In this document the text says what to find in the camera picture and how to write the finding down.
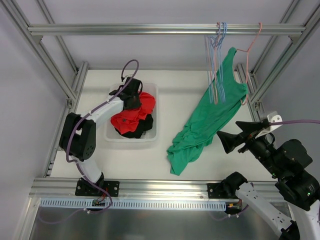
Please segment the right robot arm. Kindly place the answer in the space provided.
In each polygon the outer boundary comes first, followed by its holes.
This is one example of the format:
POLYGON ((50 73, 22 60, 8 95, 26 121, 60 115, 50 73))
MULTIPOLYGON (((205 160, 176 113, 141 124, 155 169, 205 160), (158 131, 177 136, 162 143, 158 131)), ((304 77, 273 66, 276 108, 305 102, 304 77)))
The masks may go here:
POLYGON ((239 134, 218 131, 228 154, 239 145, 239 153, 249 151, 276 179, 275 187, 288 203, 294 218, 287 217, 264 199, 239 172, 227 176, 213 193, 244 201, 272 228, 280 240, 318 240, 320 238, 320 183, 306 167, 312 163, 306 148, 297 139, 275 148, 266 135, 295 121, 283 121, 280 115, 258 122, 237 121, 239 134))

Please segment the red tank top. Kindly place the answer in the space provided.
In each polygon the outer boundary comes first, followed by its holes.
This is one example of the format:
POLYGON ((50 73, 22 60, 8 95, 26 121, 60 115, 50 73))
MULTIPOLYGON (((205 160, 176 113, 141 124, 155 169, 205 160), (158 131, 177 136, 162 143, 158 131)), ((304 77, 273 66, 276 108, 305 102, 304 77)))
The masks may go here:
POLYGON ((112 116, 110 123, 120 133, 135 132, 138 126, 147 118, 152 117, 153 110, 156 106, 156 99, 147 92, 139 95, 141 106, 135 109, 126 109, 112 116))

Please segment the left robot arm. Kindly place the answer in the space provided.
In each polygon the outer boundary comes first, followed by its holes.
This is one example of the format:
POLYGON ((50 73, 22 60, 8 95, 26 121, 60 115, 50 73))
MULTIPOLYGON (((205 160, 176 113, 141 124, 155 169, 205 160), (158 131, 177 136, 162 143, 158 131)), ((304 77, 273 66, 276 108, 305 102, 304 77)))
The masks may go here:
POLYGON ((139 108, 142 89, 140 80, 127 77, 125 83, 111 91, 98 106, 82 114, 71 112, 65 119, 59 147, 65 151, 66 161, 75 163, 81 178, 87 183, 87 191, 93 196, 100 195, 104 190, 103 173, 92 158, 97 130, 114 115, 139 108))

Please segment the blue hanger with black top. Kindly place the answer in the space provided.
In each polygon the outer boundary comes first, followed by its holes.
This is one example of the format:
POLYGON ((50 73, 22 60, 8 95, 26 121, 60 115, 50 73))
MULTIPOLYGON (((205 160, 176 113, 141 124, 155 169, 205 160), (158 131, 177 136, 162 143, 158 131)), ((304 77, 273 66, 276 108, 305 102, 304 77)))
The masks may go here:
POLYGON ((228 25, 226 22, 217 22, 218 26, 218 35, 216 37, 216 52, 217 52, 217 59, 218 59, 218 64, 219 64, 219 80, 217 80, 218 83, 218 90, 220 94, 220 99, 222 103, 226 102, 226 94, 225 94, 225 89, 224 89, 224 73, 223 73, 223 59, 222 59, 222 45, 223 41, 226 37, 228 25))

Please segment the black tank top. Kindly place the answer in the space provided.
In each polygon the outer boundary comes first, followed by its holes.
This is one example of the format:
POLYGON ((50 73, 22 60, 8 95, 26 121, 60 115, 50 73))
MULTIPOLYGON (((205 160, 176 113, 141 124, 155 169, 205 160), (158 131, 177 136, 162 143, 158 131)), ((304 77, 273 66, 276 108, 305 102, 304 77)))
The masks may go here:
POLYGON ((123 123, 115 123, 113 125, 115 131, 124 138, 140 139, 143 134, 153 128, 154 119, 151 114, 147 114, 145 119, 140 119, 134 131, 129 131, 129 125, 123 123))

